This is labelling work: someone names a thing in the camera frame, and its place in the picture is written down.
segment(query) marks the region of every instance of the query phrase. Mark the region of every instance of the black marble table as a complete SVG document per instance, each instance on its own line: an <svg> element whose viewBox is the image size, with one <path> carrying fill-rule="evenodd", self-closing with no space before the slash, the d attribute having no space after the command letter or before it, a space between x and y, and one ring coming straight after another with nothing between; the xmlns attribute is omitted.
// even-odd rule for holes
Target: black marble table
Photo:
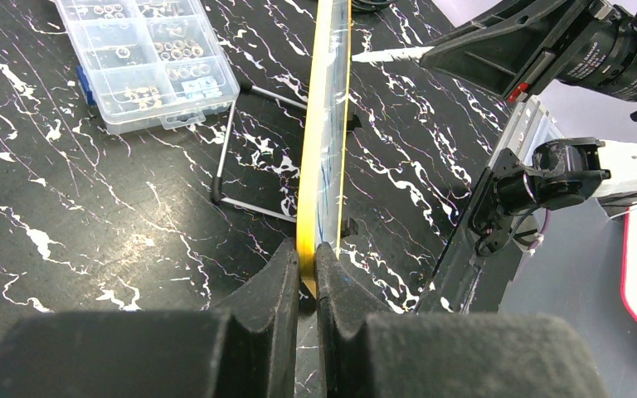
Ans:
<svg viewBox="0 0 637 398"><path fill-rule="evenodd" d="M203 0L235 73L305 100L314 0ZM430 0L356 15L353 53L451 28ZM54 3L0 0L0 338L67 310L209 308L263 267L294 225L209 201L224 114L114 136L76 84ZM415 63L353 65L342 261L409 311L506 124L508 108ZM293 215L303 115L242 97L224 192ZM315 326L299 330L297 393L317 392Z"/></svg>

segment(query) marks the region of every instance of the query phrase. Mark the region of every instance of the plastic organizer box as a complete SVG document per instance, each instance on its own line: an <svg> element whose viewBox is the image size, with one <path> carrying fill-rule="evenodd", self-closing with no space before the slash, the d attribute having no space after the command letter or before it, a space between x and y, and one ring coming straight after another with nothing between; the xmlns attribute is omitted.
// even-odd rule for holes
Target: plastic organizer box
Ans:
<svg viewBox="0 0 637 398"><path fill-rule="evenodd" d="M198 0L55 0L110 133L206 120L240 91Z"/></svg>

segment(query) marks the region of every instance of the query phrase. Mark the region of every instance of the purple wire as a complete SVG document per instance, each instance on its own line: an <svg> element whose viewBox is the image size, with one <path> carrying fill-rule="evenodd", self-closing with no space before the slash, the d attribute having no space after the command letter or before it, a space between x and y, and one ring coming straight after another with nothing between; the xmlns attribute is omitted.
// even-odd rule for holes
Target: purple wire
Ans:
<svg viewBox="0 0 637 398"><path fill-rule="evenodd" d="M543 219L543 226L541 227L541 230L538 232L538 235L545 235L546 232L548 232L548 226L551 224L551 211L546 209L546 218ZM538 246L541 245L541 241L538 240L538 238L536 240L533 241L533 243L528 247L529 250L535 250L538 248Z"/></svg>

